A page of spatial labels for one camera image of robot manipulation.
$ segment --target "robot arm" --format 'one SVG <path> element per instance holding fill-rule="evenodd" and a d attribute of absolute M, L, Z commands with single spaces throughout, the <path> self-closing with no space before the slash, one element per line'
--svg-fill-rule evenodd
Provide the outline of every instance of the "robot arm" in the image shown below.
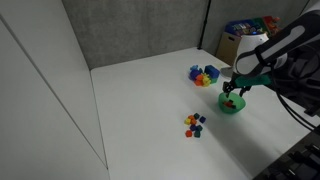
<path fill-rule="evenodd" d="M 256 77 L 270 71 L 270 66 L 278 68 L 286 60 L 279 58 L 280 56 L 319 39 L 320 1 L 274 37 L 239 54 L 233 66 L 232 80 L 224 84 L 223 91 L 229 93 L 235 88 L 244 88 L 237 87 L 234 82 L 236 78 L 240 76 Z"/>

